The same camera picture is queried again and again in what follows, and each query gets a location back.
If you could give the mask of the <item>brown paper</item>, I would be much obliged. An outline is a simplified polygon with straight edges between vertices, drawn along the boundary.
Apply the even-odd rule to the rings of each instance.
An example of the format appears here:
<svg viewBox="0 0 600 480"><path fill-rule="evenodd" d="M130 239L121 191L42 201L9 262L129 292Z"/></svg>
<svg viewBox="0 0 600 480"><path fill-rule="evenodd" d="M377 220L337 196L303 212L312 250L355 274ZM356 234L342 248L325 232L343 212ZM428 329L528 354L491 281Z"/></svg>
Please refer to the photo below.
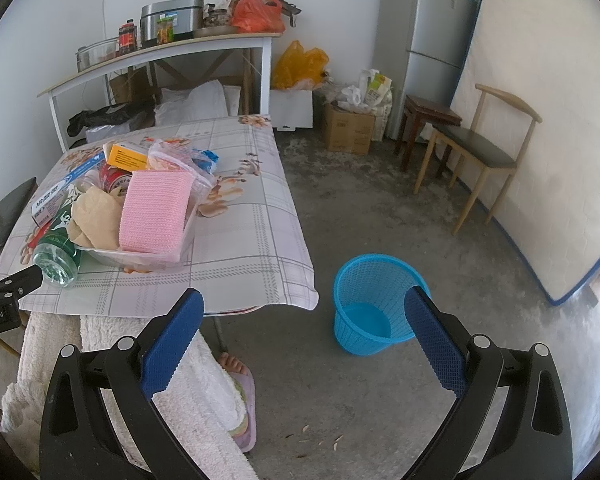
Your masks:
<svg viewBox="0 0 600 480"><path fill-rule="evenodd" d="M122 201L92 186L71 206L69 240L83 248L117 250Z"/></svg>

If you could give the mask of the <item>red drink can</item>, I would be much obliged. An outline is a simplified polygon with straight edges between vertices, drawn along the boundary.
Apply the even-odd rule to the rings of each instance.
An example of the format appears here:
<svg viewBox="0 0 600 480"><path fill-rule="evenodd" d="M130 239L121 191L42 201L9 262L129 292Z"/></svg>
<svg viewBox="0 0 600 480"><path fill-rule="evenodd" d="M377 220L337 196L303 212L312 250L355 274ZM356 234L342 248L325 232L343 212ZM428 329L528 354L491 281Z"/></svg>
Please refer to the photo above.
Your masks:
<svg viewBox="0 0 600 480"><path fill-rule="evenodd" d="M113 196L125 196L132 174L129 171L111 166L106 162L100 167L99 180L102 189Z"/></svg>

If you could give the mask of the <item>orange white medicine box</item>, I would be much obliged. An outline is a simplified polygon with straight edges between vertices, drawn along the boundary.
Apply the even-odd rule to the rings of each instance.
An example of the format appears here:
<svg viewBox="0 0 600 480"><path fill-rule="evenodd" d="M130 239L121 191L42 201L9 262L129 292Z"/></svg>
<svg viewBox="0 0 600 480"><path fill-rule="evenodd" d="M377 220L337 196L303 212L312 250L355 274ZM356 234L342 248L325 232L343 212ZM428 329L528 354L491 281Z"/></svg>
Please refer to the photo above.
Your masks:
<svg viewBox="0 0 600 480"><path fill-rule="evenodd" d="M148 149L131 142L109 142L102 150L109 166L123 171L145 170L148 161Z"/></svg>

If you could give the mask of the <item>clear red zip bag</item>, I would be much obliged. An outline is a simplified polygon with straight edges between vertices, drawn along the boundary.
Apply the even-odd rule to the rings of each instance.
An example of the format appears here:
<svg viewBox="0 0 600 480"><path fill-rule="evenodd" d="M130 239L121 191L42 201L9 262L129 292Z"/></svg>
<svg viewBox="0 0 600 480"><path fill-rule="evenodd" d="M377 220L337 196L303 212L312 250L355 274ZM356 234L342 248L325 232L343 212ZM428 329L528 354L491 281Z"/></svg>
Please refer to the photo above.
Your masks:
<svg viewBox="0 0 600 480"><path fill-rule="evenodd" d="M204 174L190 158L190 150L187 146L170 143L163 140L155 140L148 148L148 170L187 171L192 174Z"/></svg>

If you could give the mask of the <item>red snack bag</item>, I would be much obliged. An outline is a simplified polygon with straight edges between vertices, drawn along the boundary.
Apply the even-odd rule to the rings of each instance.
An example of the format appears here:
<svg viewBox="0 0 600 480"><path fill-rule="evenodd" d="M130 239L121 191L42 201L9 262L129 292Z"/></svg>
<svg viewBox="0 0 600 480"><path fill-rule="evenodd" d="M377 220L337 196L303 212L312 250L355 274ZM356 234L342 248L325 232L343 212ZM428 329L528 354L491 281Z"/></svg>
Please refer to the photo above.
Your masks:
<svg viewBox="0 0 600 480"><path fill-rule="evenodd" d="M37 226L34 231L31 233L31 237L29 238L27 244L27 255L29 257L29 262L33 261L33 253L35 251L36 246L40 242L41 238L46 234L48 229L50 228L50 224L52 222L46 222L42 226Z"/></svg>

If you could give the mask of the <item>blue wrapper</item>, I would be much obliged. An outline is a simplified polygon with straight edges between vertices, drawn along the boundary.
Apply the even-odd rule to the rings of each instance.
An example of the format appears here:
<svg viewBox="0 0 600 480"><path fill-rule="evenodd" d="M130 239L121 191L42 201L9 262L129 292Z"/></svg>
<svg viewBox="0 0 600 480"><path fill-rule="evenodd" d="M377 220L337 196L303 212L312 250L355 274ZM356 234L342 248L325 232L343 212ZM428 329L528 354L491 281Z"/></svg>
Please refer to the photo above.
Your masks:
<svg viewBox="0 0 600 480"><path fill-rule="evenodd" d="M202 171L207 174L214 174L216 165L219 161L219 155L215 154L210 150L198 150L198 148L192 148L190 150L190 158L192 162Z"/></svg>

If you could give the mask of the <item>blue white long box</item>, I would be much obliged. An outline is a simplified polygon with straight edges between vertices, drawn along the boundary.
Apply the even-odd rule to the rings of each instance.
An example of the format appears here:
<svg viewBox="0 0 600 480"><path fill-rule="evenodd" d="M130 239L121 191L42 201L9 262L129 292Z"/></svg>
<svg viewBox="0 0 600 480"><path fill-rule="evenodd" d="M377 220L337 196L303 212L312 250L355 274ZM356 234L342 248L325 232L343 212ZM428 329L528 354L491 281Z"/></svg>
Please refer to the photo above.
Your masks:
<svg viewBox="0 0 600 480"><path fill-rule="evenodd" d="M61 180L44 191L31 206L31 217L37 226L44 226L55 217L69 197L77 192L85 192L91 186L100 187L99 170L105 161L103 152L87 159L83 164L71 170Z"/></svg>

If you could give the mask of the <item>pink knitted cloth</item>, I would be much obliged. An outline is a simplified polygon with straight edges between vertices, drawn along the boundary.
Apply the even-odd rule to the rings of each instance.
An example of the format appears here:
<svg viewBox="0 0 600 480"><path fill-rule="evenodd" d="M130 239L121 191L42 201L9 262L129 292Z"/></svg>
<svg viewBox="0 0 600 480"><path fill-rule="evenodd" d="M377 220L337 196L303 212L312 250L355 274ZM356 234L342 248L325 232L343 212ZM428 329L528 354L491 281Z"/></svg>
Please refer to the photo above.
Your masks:
<svg viewBox="0 0 600 480"><path fill-rule="evenodd" d="M193 183L187 171L134 171L122 207L120 248L145 254L180 248Z"/></svg>

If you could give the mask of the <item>blue plastic waste basket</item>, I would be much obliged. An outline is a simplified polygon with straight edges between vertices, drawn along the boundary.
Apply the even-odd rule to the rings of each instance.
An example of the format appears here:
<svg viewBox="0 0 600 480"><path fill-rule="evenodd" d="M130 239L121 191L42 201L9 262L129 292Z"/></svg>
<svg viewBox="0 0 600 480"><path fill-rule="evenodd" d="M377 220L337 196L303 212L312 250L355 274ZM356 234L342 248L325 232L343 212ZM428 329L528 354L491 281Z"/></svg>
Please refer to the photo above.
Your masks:
<svg viewBox="0 0 600 480"><path fill-rule="evenodd" d="M344 264L332 285L340 347L354 356L373 356L412 339L404 298L414 286L429 289L412 266L393 256L360 255Z"/></svg>

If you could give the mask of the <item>black clothing pile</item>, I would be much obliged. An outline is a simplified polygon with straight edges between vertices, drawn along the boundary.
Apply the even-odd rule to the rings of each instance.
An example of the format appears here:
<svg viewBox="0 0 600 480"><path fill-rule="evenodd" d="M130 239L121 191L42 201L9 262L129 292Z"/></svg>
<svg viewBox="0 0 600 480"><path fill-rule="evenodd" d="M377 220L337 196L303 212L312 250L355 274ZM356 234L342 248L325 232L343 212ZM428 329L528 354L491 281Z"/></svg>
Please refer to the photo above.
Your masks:
<svg viewBox="0 0 600 480"><path fill-rule="evenodd" d="M98 110L82 110L69 119L67 134L77 136L84 128L122 125L138 114L151 112L154 101L138 101L104 106Z"/></svg>

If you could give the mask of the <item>floral tablecloth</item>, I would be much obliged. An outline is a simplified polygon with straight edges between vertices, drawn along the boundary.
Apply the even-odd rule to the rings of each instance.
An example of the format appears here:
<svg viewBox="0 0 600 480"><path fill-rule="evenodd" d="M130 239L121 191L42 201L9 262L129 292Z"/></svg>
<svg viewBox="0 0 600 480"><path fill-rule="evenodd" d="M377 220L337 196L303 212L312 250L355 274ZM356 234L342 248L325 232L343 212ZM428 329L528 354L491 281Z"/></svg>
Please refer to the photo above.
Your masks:
<svg viewBox="0 0 600 480"><path fill-rule="evenodd" d="M70 286L44 284L20 300L22 310L153 318L189 287L202 293L208 315L274 304L315 309L314 269L268 118L184 122L124 138L144 148L163 140L218 155L216 185L194 221L192 244L176 266L148 273L86 256Z"/></svg>

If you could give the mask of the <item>glass pot with lid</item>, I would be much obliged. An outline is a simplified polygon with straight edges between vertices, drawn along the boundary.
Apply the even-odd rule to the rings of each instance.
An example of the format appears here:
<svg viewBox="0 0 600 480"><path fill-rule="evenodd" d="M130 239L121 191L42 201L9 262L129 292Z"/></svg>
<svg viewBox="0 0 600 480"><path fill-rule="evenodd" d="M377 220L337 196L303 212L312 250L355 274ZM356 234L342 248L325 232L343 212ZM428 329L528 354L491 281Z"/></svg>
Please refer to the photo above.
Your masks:
<svg viewBox="0 0 600 480"><path fill-rule="evenodd" d="M100 40L76 51L76 69L79 73L99 63L115 58L118 53L117 38Z"/></svg>

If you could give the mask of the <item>white pillow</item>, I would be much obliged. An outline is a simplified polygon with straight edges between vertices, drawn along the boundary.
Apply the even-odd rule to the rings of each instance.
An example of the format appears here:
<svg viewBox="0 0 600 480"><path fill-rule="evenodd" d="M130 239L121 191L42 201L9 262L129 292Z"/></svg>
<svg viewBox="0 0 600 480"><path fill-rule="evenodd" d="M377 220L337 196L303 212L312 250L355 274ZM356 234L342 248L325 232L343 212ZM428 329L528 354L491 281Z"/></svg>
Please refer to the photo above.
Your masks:
<svg viewBox="0 0 600 480"><path fill-rule="evenodd" d="M174 126L181 122L227 118L238 115L239 86L224 86L217 79L187 90L161 89L160 104L155 107L155 123Z"/></svg>

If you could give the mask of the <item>dark sauce jar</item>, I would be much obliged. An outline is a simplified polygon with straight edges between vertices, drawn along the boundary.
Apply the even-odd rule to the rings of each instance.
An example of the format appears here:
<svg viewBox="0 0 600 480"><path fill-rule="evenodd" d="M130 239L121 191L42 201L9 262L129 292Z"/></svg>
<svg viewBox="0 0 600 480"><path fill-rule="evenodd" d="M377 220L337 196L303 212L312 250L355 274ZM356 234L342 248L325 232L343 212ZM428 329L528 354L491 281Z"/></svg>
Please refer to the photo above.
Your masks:
<svg viewBox="0 0 600 480"><path fill-rule="evenodd" d="M118 55L126 55L137 50L136 26L130 18L119 27Z"/></svg>

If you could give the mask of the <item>wooden chair dark seat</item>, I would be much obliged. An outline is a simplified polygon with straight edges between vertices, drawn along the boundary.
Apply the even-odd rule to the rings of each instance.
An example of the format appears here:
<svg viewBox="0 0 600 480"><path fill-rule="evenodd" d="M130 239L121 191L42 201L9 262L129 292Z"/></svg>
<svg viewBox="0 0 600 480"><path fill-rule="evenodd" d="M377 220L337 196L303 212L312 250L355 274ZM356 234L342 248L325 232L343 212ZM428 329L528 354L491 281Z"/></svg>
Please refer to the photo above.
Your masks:
<svg viewBox="0 0 600 480"><path fill-rule="evenodd" d="M488 177L490 177L491 174L505 174L506 180L501 187L501 191L498 193L498 196L496 196L495 202L489 210L484 223L488 224L491 221L491 219L494 217L494 214L498 211L498 208L500 208L501 202L504 200L504 197L506 196L508 189L514 180L514 177L518 172L519 166L524 159L524 155L527 153L535 127L543 122L541 115L526 101L521 99L519 96L516 96L516 94L490 87L486 84L475 84L475 89L480 92L480 96L469 128L442 124L434 124L432 126L432 133L428 141L424 159L420 165L413 190L413 194L417 194L419 192L419 189L422 186L422 180L424 180L426 170L428 169L428 165L437 142L444 144L445 149L450 153L457 151L457 153L460 154L460 158L458 159L458 162L452 173L452 178L449 182L449 188L452 188L453 184L464 169L465 162L468 160L473 162L480 169L477 182L472 189L468 200L465 203L457 222L455 223L454 228L452 229L452 235L456 235L463 226L468 214L471 211L471 208L478 200L478 196L486 184ZM524 140L522 141L516 158L507 155L503 150L498 148L494 143L482 136L477 131L478 123L483 112L484 104L486 104L487 96L493 96L495 99L500 100L514 110L518 110L518 112L521 112L530 118L529 128L524 136Z"/></svg>

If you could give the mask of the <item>steel rice cooker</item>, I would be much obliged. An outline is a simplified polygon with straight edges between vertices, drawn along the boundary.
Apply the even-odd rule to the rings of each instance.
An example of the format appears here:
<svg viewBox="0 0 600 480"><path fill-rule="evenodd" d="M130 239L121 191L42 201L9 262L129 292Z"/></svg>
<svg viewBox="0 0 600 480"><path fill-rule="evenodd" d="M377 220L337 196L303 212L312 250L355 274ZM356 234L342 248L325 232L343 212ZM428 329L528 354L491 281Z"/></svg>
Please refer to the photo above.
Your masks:
<svg viewBox="0 0 600 480"><path fill-rule="evenodd" d="M146 4L140 10L140 45L156 46L163 37L174 41L192 39L201 29L204 0L166 0Z"/></svg>

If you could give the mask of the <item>white cardboard box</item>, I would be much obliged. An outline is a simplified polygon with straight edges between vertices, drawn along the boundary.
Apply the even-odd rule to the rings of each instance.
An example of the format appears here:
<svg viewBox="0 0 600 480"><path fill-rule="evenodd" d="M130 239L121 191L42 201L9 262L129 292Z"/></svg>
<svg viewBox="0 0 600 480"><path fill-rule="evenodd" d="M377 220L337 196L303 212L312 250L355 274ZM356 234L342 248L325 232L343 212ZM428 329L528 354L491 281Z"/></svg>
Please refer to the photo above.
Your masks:
<svg viewBox="0 0 600 480"><path fill-rule="evenodd" d="M274 90L270 92L272 126L279 131L296 131L313 127L311 90Z"/></svg>

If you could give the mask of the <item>white side table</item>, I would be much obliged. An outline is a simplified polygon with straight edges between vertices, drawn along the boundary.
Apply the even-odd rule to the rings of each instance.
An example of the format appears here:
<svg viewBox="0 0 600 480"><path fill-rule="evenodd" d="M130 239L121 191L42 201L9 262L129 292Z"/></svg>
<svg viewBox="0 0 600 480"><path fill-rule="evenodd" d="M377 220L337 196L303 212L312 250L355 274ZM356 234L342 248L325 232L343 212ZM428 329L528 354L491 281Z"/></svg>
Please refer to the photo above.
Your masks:
<svg viewBox="0 0 600 480"><path fill-rule="evenodd" d="M273 40L283 36L281 32L258 32L257 34L231 34L221 36L198 37L170 44L140 49L129 54L112 58L82 70L71 77L53 84L38 96L46 96L52 114L53 125L61 149L61 153L68 152L67 136L60 126L57 114L57 97L61 94L86 84L94 79L108 76L110 73L126 68L147 64L150 62L164 61L181 55L196 54L201 52L233 51L245 49L261 50L260 65L260 114L270 114L270 92L272 73Z"/></svg>

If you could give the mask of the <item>dark wooden stool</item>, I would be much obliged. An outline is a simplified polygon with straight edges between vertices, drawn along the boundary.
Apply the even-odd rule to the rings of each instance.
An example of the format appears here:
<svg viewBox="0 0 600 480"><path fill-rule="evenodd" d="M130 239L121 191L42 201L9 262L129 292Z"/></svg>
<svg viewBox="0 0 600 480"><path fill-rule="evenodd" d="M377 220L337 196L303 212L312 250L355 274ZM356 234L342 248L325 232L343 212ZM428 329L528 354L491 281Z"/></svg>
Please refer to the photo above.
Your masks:
<svg viewBox="0 0 600 480"><path fill-rule="evenodd" d="M402 172L407 170L416 139L426 124L460 126L462 118L447 106L408 94L404 100L394 147L394 154L397 155L401 153L403 143L406 143L399 167Z"/></svg>

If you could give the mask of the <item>yellow plastic bag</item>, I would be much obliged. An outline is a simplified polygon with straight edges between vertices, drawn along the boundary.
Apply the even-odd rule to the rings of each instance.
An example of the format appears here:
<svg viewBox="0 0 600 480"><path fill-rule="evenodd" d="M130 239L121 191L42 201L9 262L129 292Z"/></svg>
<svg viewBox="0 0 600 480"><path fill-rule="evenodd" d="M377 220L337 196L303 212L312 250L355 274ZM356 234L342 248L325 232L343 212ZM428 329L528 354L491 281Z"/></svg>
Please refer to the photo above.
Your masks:
<svg viewBox="0 0 600 480"><path fill-rule="evenodd" d="M271 86L275 90L314 90L325 79L327 53L319 48L306 50L294 40L278 59L272 71Z"/></svg>

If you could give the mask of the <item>brown cardboard box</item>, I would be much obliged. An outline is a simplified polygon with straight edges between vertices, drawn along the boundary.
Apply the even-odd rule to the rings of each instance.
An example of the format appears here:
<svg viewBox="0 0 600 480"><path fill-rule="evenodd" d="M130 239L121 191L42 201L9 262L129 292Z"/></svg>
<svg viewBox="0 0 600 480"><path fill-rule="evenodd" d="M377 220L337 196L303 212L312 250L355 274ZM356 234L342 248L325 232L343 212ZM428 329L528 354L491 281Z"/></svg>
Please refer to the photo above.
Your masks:
<svg viewBox="0 0 600 480"><path fill-rule="evenodd" d="M366 155L370 151L375 116L350 113L326 104L323 114L326 150L330 152Z"/></svg>

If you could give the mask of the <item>red plastic bag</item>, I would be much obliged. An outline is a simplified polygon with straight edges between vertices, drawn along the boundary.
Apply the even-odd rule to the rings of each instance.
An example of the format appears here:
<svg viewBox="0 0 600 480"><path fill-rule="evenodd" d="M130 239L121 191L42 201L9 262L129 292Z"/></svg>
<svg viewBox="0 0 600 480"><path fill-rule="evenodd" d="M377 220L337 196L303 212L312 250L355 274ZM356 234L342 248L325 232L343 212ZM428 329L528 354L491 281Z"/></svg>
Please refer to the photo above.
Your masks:
<svg viewBox="0 0 600 480"><path fill-rule="evenodd" d="M279 0L238 0L230 24L246 34L282 34L285 31L282 15L283 5Z"/></svg>

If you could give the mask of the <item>white bags on box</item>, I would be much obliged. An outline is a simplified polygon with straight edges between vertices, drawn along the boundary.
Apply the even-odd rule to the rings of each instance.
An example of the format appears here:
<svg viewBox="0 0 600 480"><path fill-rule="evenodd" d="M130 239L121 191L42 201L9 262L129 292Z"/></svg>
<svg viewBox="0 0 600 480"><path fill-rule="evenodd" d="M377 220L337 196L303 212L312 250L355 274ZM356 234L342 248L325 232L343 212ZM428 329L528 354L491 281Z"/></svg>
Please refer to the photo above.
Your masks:
<svg viewBox="0 0 600 480"><path fill-rule="evenodd" d="M356 84L329 81L323 87L327 103L348 113L372 115L373 141L384 138L393 106L392 80L379 70L362 70Z"/></svg>

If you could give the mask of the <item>white mattress blue trim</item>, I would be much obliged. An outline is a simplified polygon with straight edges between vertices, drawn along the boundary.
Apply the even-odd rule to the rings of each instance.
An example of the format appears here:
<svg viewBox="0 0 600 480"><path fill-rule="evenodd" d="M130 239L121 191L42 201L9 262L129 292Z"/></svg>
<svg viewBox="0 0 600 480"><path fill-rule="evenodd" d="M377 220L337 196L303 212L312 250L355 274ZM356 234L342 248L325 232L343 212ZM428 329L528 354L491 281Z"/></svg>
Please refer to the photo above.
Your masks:
<svg viewBox="0 0 600 480"><path fill-rule="evenodd" d="M600 2L481 0L452 105L518 160L480 202L563 304L600 267Z"/></svg>

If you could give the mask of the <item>silver refrigerator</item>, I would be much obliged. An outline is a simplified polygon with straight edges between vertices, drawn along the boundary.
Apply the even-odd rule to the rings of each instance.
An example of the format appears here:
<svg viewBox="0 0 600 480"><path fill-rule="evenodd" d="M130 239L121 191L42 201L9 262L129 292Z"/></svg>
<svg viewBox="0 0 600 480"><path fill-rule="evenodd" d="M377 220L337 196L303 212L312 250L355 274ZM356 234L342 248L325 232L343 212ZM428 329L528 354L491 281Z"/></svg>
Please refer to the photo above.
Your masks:
<svg viewBox="0 0 600 480"><path fill-rule="evenodd" d="M372 67L392 80L388 138L407 96L451 104L477 10L478 0L380 0Z"/></svg>

